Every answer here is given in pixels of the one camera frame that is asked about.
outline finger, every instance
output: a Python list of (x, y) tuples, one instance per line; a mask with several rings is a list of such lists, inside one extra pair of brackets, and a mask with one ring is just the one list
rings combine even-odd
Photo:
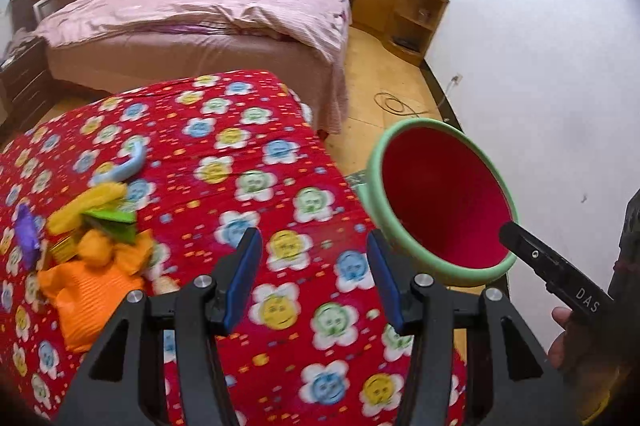
[(558, 325), (566, 329), (566, 326), (569, 324), (569, 319), (571, 319), (571, 312), (571, 309), (566, 307), (556, 307), (551, 311), (551, 317)]
[(564, 338), (566, 336), (566, 332), (560, 334), (551, 346), (549, 347), (548, 358), (551, 362), (551, 366), (554, 368), (560, 368), (562, 362), (564, 361)]

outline red floral bedsheet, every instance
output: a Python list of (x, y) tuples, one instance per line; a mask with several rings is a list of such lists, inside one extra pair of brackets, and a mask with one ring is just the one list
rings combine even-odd
[[(263, 71), (139, 88), (74, 110), (9, 143), (0, 167), (0, 361), (34, 410), (54, 417), (82, 356), (65, 351), (58, 314), (20, 263), (13, 224), (46, 218), (92, 175), (148, 147), (127, 200), (157, 242), (150, 294), (210, 271), (248, 226), (265, 243), (248, 316), (218, 339), (241, 426), (391, 424), (411, 338), (386, 324), (366, 255), (372, 223), (302, 116)], [(172, 332), (164, 337), (170, 418), (183, 424)], [(451, 424), (462, 422), (457, 353)]]

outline nightstand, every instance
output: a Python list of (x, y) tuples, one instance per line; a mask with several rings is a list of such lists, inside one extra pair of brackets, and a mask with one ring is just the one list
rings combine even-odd
[(6, 134), (26, 132), (56, 103), (53, 79), (47, 67), (46, 42), (34, 41), (17, 58), (0, 68), (3, 104), (8, 117), (0, 128)]

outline green bucket rim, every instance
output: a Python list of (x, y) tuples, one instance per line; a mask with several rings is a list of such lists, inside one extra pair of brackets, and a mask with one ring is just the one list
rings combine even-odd
[(414, 127), (434, 128), (455, 137), (460, 142), (468, 146), (489, 168), (489, 171), (499, 184), (502, 190), (502, 194), (509, 206), (511, 219), (516, 223), (518, 222), (518, 213), (516, 211), (515, 204), (513, 203), (511, 193), (502, 176), (500, 175), (494, 164), (491, 162), (491, 160), (487, 157), (487, 155), (485, 155), (485, 153), (480, 148), (478, 148), (478, 146), (476, 146), (475, 143), (471, 141), (471, 139), (469, 139), (459, 130), (456, 130), (455, 128), (444, 122), (440, 122), (439, 120), (428, 119), (426, 117), (399, 121), (388, 130), (386, 130), (386, 132), (380, 138), (380, 141), (371, 153), (369, 162), (367, 164), (367, 184), (372, 184), (373, 188), (371, 191), (367, 191), (369, 192), (369, 197), (371, 199), (377, 199), (372, 200), (372, 203), (381, 209), (383, 213), (383, 215), (381, 216), (385, 219), (386, 225), (391, 225), (393, 228), (395, 228), (394, 233), (398, 234), (400, 240), (408, 242), (413, 250), (422, 250), (422, 252), (417, 255), (417, 259), (425, 265), (432, 267), (435, 273), (442, 273), (445, 278), (451, 280), (464, 280), (464, 286), (469, 287), (477, 286), (483, 283), (489, 283), (500, 278), (500, 276), (505, 274), (516, 261), (516, 256), (510, 250), (508, 250), (507, 255), (500, 263), (492, 267), (476, 269), (456, 265), (454, 263), (448, 262), (447, 260), (443, 260), (436, 254), (433, 254), (431, 251), (423, 247), (417, 240), (414, 239), (414, 237), (412, 237), (406, 231), (406, 229), (402, 226), (402, 224), (396, 218), (394, 212), (392, 211), (389, 200), (386, 197), (386, 191), (382, 181), (382, 158), (384, 157), (386, 148), (388, 148), (388, 145), (393, 138), (398, 136), (400, 133)]

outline orange cloth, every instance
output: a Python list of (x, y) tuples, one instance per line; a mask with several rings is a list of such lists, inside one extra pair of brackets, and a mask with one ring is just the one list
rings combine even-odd
[(151, 258), (154, 250), (154, 239), (151, 230), (140, 232), (136, 235), (135, 246), (129, 244), (116, 244), (115, 264), (130, 276), (142, 270)]
[(71, 352), (86, 352), (129, 291), (142, 289), (139, 276), (127, 276), (112, 263), (91, 268), (66, 262), (38, 273), (43, 294), (60, 314), (60, 329)]
[(89, 229), (78, 242), (78, 256), (87, 262), (87, 265), (104, 267), (113, 258), (113, 242), (103, 232)]

